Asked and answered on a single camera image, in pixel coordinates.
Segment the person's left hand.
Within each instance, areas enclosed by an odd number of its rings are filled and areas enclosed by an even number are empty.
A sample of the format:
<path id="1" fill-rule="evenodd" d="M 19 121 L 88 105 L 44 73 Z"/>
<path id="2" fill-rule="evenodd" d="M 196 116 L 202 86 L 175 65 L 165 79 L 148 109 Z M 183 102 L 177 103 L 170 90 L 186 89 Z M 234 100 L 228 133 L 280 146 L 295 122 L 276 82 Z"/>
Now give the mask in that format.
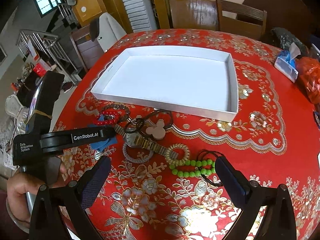
<path id="1" fill-rule="evenodd" d="M 31 214 L 28 209 L 25 194 L 30 192 L 37 195 L 44 181 L 18 169 L 7 182 L 7 199 L 13 216 L 22 222 L 30 222 Z"/>

